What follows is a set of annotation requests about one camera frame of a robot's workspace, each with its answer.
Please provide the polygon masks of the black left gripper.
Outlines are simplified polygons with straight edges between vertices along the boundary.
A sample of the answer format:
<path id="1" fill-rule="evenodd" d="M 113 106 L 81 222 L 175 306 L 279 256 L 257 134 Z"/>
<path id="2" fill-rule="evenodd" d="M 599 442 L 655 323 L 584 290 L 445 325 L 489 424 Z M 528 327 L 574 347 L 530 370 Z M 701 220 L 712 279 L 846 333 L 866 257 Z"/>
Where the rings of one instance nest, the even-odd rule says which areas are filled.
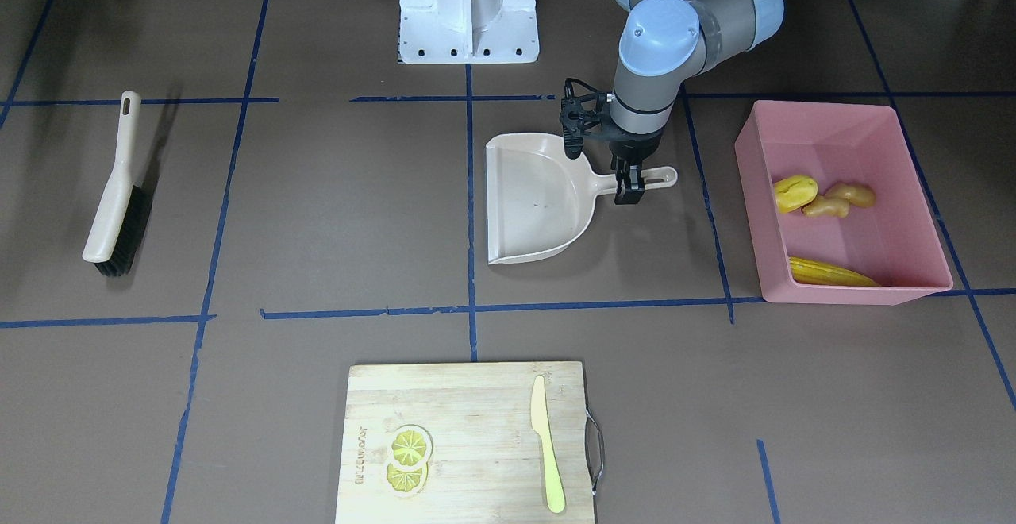
<path id="1" fill-rule="evenodd" d="M 612 169 L 617 181 L 614 205 L 628 205 L 631 201 L 639 203 L 646 191 L 642 163 L 658 149 L 663 129 L 654 129 L 649 133 L 632 133 L 622 129 L 610 114 L 612 97 L 613 94 L 595 89 L 583 80 L 564 80 L 560 112 L 564 155 L 576 160 L 587 138 L 605 141 L 612 152 Z"/>

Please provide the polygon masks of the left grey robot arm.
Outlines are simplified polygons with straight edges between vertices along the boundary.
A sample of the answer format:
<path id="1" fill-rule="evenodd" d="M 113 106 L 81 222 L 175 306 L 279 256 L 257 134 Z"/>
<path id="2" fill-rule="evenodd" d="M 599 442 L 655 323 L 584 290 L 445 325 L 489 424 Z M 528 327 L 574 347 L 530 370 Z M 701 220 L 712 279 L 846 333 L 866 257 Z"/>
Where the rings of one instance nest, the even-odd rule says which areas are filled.
<path id="1" fill-rule="evenodd" d="M 772 38 L 784 0 L 616 0 L 627 13 L 612 89 L 564 83 L 560 121 L 564 154 L 582 156 L 588 138 L 612 152 L 607 190 L 620 205 L 638 203 L 650 187 L 643 163 L 658 148 L 672 107 L 687 79 Z"/>

